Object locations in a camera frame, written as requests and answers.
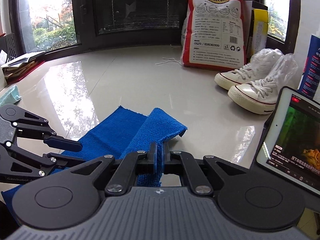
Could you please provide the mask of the front red white rice bag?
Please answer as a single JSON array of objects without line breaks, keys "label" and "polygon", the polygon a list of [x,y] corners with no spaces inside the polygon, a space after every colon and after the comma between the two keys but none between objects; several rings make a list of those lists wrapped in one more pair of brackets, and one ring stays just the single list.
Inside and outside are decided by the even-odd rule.
[{"label": "front red white rice bag", "polygon": [[234,70],[245,64],[242,0],[188,0],[181,63]]}]

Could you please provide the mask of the left white canvas sneaker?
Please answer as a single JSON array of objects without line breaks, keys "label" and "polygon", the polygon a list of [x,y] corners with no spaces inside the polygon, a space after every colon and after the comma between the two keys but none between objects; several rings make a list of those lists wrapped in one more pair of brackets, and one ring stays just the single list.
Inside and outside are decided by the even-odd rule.
[{"label": "left white canvas sneaker", "polygon": [[264,79],[283,55],[279,49],[262,49],[243,67],[217,73],[214,81],[221,88],[229,90],[232,86]]}]

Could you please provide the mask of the blue printed box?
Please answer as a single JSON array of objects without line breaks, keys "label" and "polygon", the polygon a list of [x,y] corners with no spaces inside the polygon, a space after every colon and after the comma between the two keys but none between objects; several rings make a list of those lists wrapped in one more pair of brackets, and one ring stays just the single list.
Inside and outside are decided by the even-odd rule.
[{"label": "blue printed box", "polygon": [[319,37],[312,35],[298,91],[313,99],[319,85]]}]

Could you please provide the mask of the light green folded towel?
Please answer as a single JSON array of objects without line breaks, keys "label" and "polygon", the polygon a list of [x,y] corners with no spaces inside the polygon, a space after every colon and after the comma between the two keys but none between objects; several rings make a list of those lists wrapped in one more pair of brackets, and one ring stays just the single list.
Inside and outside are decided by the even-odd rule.
[{"label": "light green folded towel", "polygon": [[0,97],[0,106],[6,104],[16,104],[20,102],[22,97],[16,85],[11,86],[3,95]]}]

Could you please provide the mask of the yellow black box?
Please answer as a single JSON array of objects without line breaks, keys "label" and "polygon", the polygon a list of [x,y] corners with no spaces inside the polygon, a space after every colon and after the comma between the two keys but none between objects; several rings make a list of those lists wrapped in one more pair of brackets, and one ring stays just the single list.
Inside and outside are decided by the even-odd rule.
[{"label": "yellow black box", "polygon": [[256,1],[244,1],[246,59],[266,47],[268,7]]}]

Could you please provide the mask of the white canvas sneaker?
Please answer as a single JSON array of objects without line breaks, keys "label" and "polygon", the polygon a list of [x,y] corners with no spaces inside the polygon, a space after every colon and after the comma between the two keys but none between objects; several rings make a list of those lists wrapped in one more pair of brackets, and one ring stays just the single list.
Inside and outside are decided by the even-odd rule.
[{"label": "white canvas sneaker", "polygon": [[294,55],[283,55],[265,78],[232,86],[228,96],[234,103],[252,113],[270,114],[276,107],[280,90],[293,84],[292,79],[297,70]]},{"label": "white canvas sneaker", "polygon": [[243,67],[217,73],[214,81],[221,88],[229,90],[232,86],[264,79],[283,55],[279,49],[262,49]]}]

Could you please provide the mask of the stack of books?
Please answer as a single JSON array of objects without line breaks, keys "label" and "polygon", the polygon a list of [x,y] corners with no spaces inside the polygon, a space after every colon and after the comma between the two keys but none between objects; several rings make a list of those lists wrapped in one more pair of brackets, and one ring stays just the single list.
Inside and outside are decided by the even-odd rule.
[{"label": "stack of books", "polygon": [[45,51],[23,54],[1,66],[8,85],[17,83],[42,65]]}]

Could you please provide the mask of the right white canvas sneaker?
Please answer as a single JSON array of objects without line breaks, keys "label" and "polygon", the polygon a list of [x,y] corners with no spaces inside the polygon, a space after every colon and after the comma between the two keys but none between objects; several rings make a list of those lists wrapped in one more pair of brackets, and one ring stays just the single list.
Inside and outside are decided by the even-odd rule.
[{"label": "right white canvas sneaker", "polygon": [[228,96],[234,103],[252,113],[270,114],[276,107],[280,90],[293,84],[292,79],[297,70],[294,55],[283,55],[265,78],[232,86]]}]

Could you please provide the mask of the blue microfiber towel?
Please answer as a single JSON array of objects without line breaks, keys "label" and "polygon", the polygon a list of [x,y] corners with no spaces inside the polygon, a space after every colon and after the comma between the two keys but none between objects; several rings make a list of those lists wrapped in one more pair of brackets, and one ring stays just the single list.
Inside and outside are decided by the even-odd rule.
[{"label": "blue microfiber towel", "polygon": [[145,116],[123,107],[118,107],[95,128],[88,131],[79,142],[82,151],[63,151],[62,154],[90,161],[103,154],[123,159],[128,153],[148,151],[151,143],[157,144],[157,172],[154,175],[140,175],[138,186],[160,187],[162,176],[162,144],[176,136],[184,135],[187,127],[165,113],[154,108]]}]

